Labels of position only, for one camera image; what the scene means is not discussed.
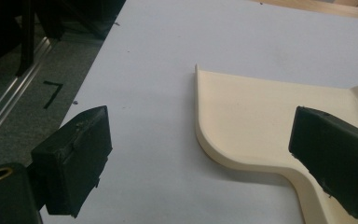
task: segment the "wooden surface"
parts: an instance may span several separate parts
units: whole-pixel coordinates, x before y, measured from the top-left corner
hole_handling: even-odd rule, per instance
[[[313,0],[255,0],[256,2],[280,7],[291,7],[307,11],[322,12],[345,17],[358,18],[358,7],[318,2]]]

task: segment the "white table surface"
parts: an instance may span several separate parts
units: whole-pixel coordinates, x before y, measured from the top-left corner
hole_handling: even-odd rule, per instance
[[[358,19],[245,0],[127,0],[64,122],[107,105],[101,182],[58,223],[302,223],[278,175],[229,170],[195,135],[195,71],[358,85]]]

